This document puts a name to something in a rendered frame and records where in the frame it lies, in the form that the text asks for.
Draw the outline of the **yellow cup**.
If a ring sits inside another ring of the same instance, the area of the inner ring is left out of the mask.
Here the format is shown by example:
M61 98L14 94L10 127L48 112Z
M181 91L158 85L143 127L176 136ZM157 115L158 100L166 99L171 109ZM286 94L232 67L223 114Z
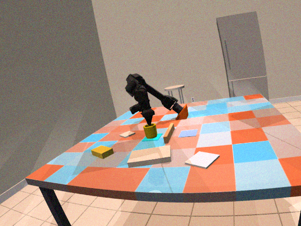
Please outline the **yellow cup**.
M147 139L152 139L157 137L157 130L156 130L156 124L155 123L151 123L151 126L149 126L148 124L143 126L144 131L145 131L145 135Z

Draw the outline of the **yellow flat block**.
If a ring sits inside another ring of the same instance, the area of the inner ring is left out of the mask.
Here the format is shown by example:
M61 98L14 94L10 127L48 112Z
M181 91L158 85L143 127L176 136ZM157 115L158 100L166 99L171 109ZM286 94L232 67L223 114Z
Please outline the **yellow flat block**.
M112 148L106 147L106 146L98 146L97 148L92 149L91 152L92 152L93 156L96 156L96 157L99 157L102 159L104 159L114 153Z

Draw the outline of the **orange wooden curved bar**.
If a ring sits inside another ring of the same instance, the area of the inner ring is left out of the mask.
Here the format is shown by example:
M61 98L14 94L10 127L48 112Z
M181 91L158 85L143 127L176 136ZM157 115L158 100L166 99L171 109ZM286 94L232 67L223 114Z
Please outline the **orange wooden curved bar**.
M165 135L163 136L163 139L164 139L164 143L169 143L172 135L173 135L173 132L175 130L175 127L174 127L174 123L171 123L165 133Z

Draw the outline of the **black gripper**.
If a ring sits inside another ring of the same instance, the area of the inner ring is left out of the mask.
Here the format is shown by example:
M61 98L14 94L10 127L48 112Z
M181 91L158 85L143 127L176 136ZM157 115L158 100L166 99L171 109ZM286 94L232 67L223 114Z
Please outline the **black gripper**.
M146 122L151 126L152 116L155 115L154 110L151 109L149 98L144 99L142 102L139 102L142 107L141 115L146 119Z

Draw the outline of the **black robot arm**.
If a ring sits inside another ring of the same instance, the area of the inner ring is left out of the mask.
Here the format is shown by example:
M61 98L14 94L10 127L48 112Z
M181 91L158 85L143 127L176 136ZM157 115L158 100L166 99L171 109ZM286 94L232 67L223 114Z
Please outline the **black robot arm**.
M128 75L126 81L126 91L131 95L131 97L134 96L135 100L138 102L138 104L129 108L132 114L138 111L142 112L142 107L139 102L142 102L144 99L148 98L147 92L158 98L165 108L167 108L170 111L171 109L174 110L176 113L178 113L178 115L184 108L177 103L178 100L175 97L163 95L162 93L151 87L149 84L146 84L143 77L137 73Z

